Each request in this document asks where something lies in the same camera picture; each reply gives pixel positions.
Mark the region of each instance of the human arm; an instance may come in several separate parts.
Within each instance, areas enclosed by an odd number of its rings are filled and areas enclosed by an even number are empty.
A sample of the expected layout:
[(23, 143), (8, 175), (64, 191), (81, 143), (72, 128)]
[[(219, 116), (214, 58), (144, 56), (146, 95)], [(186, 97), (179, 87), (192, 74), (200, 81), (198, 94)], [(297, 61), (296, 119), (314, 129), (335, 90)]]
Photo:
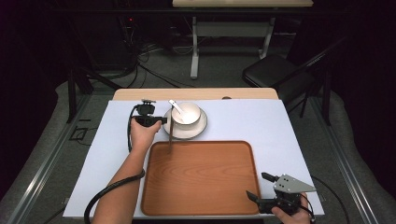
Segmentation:
[[(301, 193), (301, 206), (307, 208), (308, 201), (306, 199), (306, 193)], [(309, 224), (310, 216), (304, 209), (299, 209), (298, 212), (292, 216), (286, 214), (282, 209), (278, 207), (273, 207), (271, 209), (272, 213), (279, 218), (284, 224)]]
[[(161, 128), (157, 121), (151, 127), (143, 127), (135, 119), (131, 120), (132, 150), (120, 169), (108, 183), (113, 184), (129, 176), (139, 175), (154, 135)], [(136, 208), (140, 181), (122, 185), (104, 195), (96, 206), (92, 223), (128, 223), (130, 224)]]

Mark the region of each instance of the black chair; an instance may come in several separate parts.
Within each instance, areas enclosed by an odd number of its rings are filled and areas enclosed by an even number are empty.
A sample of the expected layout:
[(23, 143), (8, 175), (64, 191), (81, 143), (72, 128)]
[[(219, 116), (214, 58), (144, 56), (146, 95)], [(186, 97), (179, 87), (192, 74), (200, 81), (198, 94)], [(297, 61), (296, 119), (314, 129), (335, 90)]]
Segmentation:
[(304, 99), (288, 111), (303, 103), (302, 117), (308, 97), (318, 93), (337, 52), (345, 42), (345, 37), (335, 41), (301, 65), (295, 65), (278, 55), (269, 55), (244, 69), (243, 79), (251, 87), (274, 88), (285, 105), (305, 92)]

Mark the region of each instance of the gray floor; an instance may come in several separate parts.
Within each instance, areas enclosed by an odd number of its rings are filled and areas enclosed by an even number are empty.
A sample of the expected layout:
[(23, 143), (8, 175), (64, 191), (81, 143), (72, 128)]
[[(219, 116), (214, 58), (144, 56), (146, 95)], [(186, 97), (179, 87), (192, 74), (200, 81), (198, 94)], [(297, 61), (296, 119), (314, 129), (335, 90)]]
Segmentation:
[[(227, 48), (212, 48), (217, 43), (222, 43), (219, 39), (212, 40), (207, 44), (207, 48), (201, 48), (199, 77), (196, 80), (190, 79), (190, 54), (156, 50), (152, 51), (146, 58), (148, 61), (142, 64), (152, 71), (195, 87), (247, 88), (248, 85), (242, 81), (241, 74), (245, 67), (258, 60), (257, 47), (246, 48), (243, 40), (234, 40), (238, 42), (228, 44)], [(289, 44), (288, 39), (274, 36), (270, 50), (273, 53), (286, 54), (285, 46)], [(133, 76), (134, 74), (131, 74), (114, 81), (127, 86)], [(80, 113), (71, 124), (66, 124), (66, 83), (57, 89), (59, 100), (52, 119), (20, 176), (0, 203), (0, 223), (44, 223), (64, 207), (64, 198), (70, 197), (89, 150), (87, 145), (91, 143), (106, 104), (114, 93), (102, 83), (93, 81), (92, 84), (95, 87), (93, 95), (78, 96)], [(139, 69), (132, 88), (138, 88), (142, 84), (142, 88), (173, 88), (163, 80)], [(341, 198), (350, 223), (393, 223), (396, 220), (396, 202), (376, 183), (375, 177), (361, 160), (353, 143), (353, 134), (342, 100), (332, 93), (331, 127), (324, 124), (319, 111), (320, 98), (314, 97), (309, 100), (302, 119), (298, 117), (299, 108), (290, 113), (290, 122), (311, 175), (324, 181)], [(76, 126), (89, 129), (80, 142), (69, 140)], [(320, 182), (314, 180), (314, 183), (326, 213), (325, 216), (318, 217), (318, 223), (347, 223), (341, 204), (334, 195)], [(42, 188), (37, 187), (36, 191), (32, 192), (28, 190), (29, 185)], [(60, 214), (51, 223), (83, 221), (65, 219)], [(265, 223), (278, 223), (278, 220), (266, 220)]]

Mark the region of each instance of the wooden tray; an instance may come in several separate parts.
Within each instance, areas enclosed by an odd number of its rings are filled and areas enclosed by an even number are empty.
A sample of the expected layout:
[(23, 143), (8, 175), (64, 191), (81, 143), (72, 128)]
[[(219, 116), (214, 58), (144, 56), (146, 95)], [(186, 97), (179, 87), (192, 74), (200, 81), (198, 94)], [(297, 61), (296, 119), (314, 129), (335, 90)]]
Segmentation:
[(244, 141), (157, 142), (141, 203), (147, 216), (255, 215), (246, 190), (260, 195), (251, 146)]

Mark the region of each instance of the white table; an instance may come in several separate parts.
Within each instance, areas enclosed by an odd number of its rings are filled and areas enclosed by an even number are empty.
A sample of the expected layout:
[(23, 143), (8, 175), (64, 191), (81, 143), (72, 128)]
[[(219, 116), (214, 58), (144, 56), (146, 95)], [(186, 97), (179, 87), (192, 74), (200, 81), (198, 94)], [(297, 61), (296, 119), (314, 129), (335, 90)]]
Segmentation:
[[(174, 7), (312, 7), (312, 0), (174, 0)], [(227, 22), (198, 21), (192, 18), (191, 78), (198, 78), (198, 36), (251, 36), (263, 37), (259, 58), (267, 55), (274, 30), (275, 18), (267, 21)]]
[[(81, 170), (80, 177), (75, 186), (70, 201), (65, 209), (64, 217), (83, 217), (84, 210), (91, 198), (106, 186), (110, 178), (117, 172), (121, 163), (128, 154), (126, 125), (129, 114), (134, 105), (141, 104), (136, 98), (149, 98), (159, 96), (155, 104), (155, 116), (163, 116), (170, 108), (169, 103), (162, 101), (165, 97), (180, 96), (185, 99), (199, 98), (199, 92), (206, 100), (188, 100), (200, 106), (208, 116), (206, 129), (193, 140), (243, 140), (250, 143), (253, 150), (254, 161), (259, 177), (261, 197), (272, 199), (275, 196), (273, 185), (261, 178), (261, 172), (271, 175), (288, 174), (307, 184), (313, 185), (306, 167), (304, 157), (291, 127), (288, 114), (280, 100), (274, 99), (272, 89), (178, 89), (178, 90), (126, 90), (120, 91), (115, 99), (108, 103), (106, 112), (99, 126), (97, 134)], [(241, 98), (235, 99), (238, 92)], [(134, 98), (124, 101), (127, 95)], [(231, 96), (232, 100), (217, 100), (221, 96)], [(164, 129), (155, 135), (154, 142), (167, 141), (168, 134)], [(268, 214), (253, 216), (225, 216), (225, 217), (148, 217), (140, 209), (142, 191), (139, 192), (138, 206), (134, 218), (146, 219), (174, 219), (174, 218), (262, 218)], [(314, 207), (316, 215), (324, 215), (323, 208), (316, 192), (308, 193), (308, 198)]]

